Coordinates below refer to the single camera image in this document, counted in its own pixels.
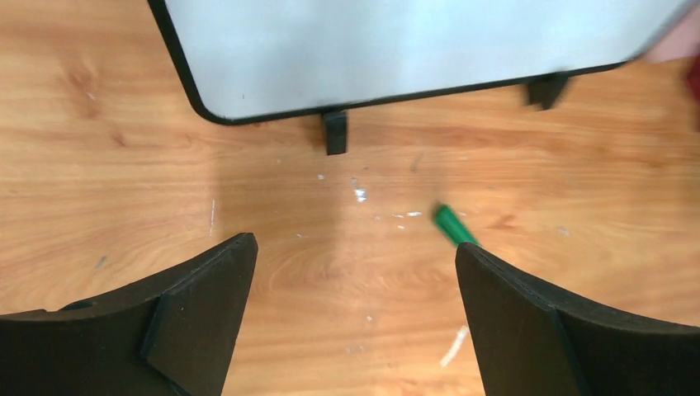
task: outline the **white paint speck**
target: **white paint speck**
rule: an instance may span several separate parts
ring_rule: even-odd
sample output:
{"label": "white paint speck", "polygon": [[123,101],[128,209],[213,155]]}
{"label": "white paint speck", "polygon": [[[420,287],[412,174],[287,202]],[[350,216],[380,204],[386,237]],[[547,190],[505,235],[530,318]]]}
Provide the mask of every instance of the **white paint speck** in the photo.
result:
{"label": "white paint speck", "polygon": [[356,345],[356,346],[349,346],[345,348],[345,353],[348,355],[354,355],[356,353],[363,353],[365,351],[365,347],[363,345]]}
{"label": "white paint speck", "polygon": [[209,236],[214,232],[214,208],[216,207],[216,201],[211,200],[211,222],[209,223]]}
{"label": "white paint speck", "polygon": [[355,190],[355,197],[357,198],[357,202],[362,203],[367,200],[367,191],[364,188],[360,188],[357,186],[357,179],[353,177],[350,179],[350,183],[352,184],[352,188]]}
{"label": "white paint speck", "polygon": [[450,350],[447,351],[445,356],[442,357],[440,360],[440,365],[442,367],[447,367],[447,365],[450,364],[452,359],[455,358],[456,354],[459,352],[461,348],[461,344],[464,342],[464,339],[466,338],[466,335],[469,334],[469,328],[467,326],[462,326],[457,332],[457,335],[455,337],[455,341],[452,342],[452,346],[450,346]]}

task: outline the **floor scratch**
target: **floor scratch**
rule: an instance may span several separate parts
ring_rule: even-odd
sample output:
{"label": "floor scratch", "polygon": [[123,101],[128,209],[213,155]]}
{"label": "floor scratch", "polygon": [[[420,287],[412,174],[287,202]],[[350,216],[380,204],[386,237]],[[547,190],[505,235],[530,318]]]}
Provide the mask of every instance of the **floor scratch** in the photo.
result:
{"label": "floor scratch", "polygon": [[363,353],[365,351],[365,347],[363,345],[354,345],[354,346],[349,346],[345,348],[345,353],[348,355],[354,355],[356,353]]}
{"label": "floor scratch", "polygon": [[523,332],[523,323],[525,322],[525,318],[520,319],[520,326],[518,326],[518,335],[515,337],[515,347],[517,348],[518,345],[520,345],[520,333]]}
{"label": "floor scratch", "polygon": [[214,232],[214,208],[216,207],[216,200],[211,200],[211,222],[209,225],[209,236]]}
{"label": "floor scratch", "polygon": [[467,326],[462,326],[460,328],[460,331],[457,332],[457,335],[455,337],[455,341],[452,343],[452,346],[450,346],[450,350],[447,351],[445,356],[442,357],[440,360],[440,365],[442,367],[447,367],[447,365],[450,364],[452,359],[455,358],[457,353],[459,352],[461,348],[461,344],[464,342],[464,339],[466,338],[466,335],[469,334],[469,328]]}
{"label": "floor scratch", "polygon": [[420,153],[418,157],[411,163],[411,172],[416,173],[418,171],[418,164],[423,159],[423,153]]}

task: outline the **wood grain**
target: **wood grain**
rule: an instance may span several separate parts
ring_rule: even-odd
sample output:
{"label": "wood grain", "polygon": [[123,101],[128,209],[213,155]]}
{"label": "wood grain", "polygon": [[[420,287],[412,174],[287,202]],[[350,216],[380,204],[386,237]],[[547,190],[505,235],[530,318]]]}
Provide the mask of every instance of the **wood grain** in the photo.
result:
{"label": "wood grain", "polygon": [[145,2],[9,0],[0,313],[57,309],[251,231],[258,267],[226,395],[483,394],[468,338],[438,364],[466,322],[455,249],[426,215],[440,200],[526,271],[700,325],[684,68],[577,78],[553,111],[523,107],[517,87],[353,110],[350,152],[329,158],[316,117],[198,117]]}

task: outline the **debris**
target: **debris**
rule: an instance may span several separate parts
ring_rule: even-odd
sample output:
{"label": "debris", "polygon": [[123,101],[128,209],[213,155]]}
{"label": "debris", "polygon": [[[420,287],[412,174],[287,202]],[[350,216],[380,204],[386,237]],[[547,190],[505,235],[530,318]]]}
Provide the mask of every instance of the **debris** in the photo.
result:
{"label": "debris", "polygon": [[209,225],[209,236],[211,236],[211,233],[214,231],[214,208],[216,207],[216,201],[211,200],[211,222]]}
{"label": "debris", "polygon": [[571,176],[568,172],[559,170],[561,172],[562,176],[564,176],[564,180],[566,180],[566,184],[569,185],[569,187],[573,188],[574,190],[581,191],[581,186],[579,186],[579,183],[576,181],[576,178]]}
{"label": "debris", "polygon": [[345,353],[348,355],[353,355],[356,353],[363,353],[365,351],[365,347],[362,345],[357,345],[357,346],[349,346],[345,348]]}
{"label": "debris", "polygon": [[450,364],[452,359],[455,358],[456,354],[459,352],[461,348],[461,344],[464,342],[464,339],[466,338],[466,335],[469,334],[469,328],[467,326],[462,326],[460,328],[460,331],[457,332],[457,336],[455,337],[455,341],[452,343],[452,346],[450,346],[450,350],[447,351],[445,356],[442,357],[440,360],[440,365],[442,367],[447,367],[447,365]]}
{"label": "debris", "polygon": [[350,183],[352,184],[352,188],[355,189],[355,196],[357,198],[357,202],[362,203],[367,200],[367,191],[364,188],[360,188],[357,186],[357,179],[353,177],[350,179]]}
{"label": "debris", "polygon": [[96,270],[100,269],[100,267],[103,266],[106,261],[107,261],[107,256],[100,257],[100,261],[97,262],[97,265],[95,265],[95,269]]}

